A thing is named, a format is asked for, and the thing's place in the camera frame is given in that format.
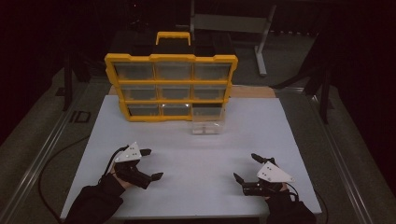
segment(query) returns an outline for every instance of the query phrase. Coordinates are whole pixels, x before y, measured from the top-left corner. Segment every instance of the storage organizer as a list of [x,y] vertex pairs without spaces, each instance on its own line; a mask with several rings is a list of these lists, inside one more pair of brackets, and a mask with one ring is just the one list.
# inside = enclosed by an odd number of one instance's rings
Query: storage organizer
[[224,33],[124,31],[105,62],[127,120],[210,121],[223,119],[238,60]]

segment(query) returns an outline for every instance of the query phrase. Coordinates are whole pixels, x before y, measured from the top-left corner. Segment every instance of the dark background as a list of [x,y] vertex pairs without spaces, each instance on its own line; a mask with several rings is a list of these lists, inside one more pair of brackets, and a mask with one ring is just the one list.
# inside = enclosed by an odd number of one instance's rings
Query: dark background
[[[235,16],[265,17],[269,8],[268,3],[253,0],[243,1],[243,4],[230,0],[196,2],[197,12]],[[319,34],[305,59],[307,66],[329,60],[330,52],[337,49],[332,84],[338,88],[349,114],[395,193],[392,175],[396,145],[396,6],[384,1],[331,3],[282,2],[276,10],[272,30],[275,34]],[[90,69],[75,69],[79,80],[88,81],[91,76],[104,73],[101,65],[116,31],[174,30],[176,24],[189,24],[189,14],[190,2],[186,0],[15,0],[2,3],[0,144],[48,89],[51,78],[63,68],[66,49],[74,52],[75,67],[96,66],[97,74],[90,73]]]

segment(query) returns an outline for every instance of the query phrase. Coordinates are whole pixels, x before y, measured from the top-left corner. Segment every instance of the transparent drawer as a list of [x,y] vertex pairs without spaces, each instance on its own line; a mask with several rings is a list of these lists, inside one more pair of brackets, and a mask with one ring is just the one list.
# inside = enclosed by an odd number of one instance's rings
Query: transparent drawer
[[226,80],[230,63],[195,63],[194,78],[198,80]]
[[186,80],[191,78],[192,63],[158,62],[155,71],[157,79]]
[[226,85],[193,85],[194,100],[221,100],[224,98]]
[[155,85],[121,85],[125,100],[156,100]]
[[154,79],[152,63],[114,63],[119,79]]
[[155,104],[136,104],[128,105],[131,116],[159,116],[158,105]]
[[166,100],[188,100],[191,95],[191,85],[158,85],[158,90]]
[[188,116],[191,106],[189,104],[162,105],[164,116]]
[[192,134],[222,133],[224,127],[224,109],[221,105],[192,106]]

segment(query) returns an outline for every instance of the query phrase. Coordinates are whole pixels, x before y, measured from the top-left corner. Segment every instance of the white triangular cover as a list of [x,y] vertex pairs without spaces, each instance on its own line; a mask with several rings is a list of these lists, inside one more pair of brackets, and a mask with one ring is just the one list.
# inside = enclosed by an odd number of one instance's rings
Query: white triangular cover
[[286,172],[269,161],[260,169],[257,177],[270,183],[290,183],[295,181],[291,175],[286,174]]
[[136,142],[129,145],[115,160],[114,162],[123,162],[123,161],[136,161],[142,158],[142,154],[140,153],[139,146]]

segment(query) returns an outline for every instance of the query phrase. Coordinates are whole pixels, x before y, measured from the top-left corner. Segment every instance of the background table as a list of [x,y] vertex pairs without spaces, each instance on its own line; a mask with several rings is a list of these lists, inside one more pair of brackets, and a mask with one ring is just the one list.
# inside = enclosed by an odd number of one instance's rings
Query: background table
[[292,175],[300,198],[314,213],[320,207],[282,105],[276,98],[231,98],[222,134],[192,135],[188,121],[127,122],[118,97],[108,95],[81,159],[61,217],[80,190],[95,185],[111,155],[136,141],[151,148],[138,168],[148,174],[164,172],[148,189],[128,189],[114,218],[258,217],[268,215],[261,197],[244,196],[233,178],[257,181],[261,164],[251,153],[275,157]]

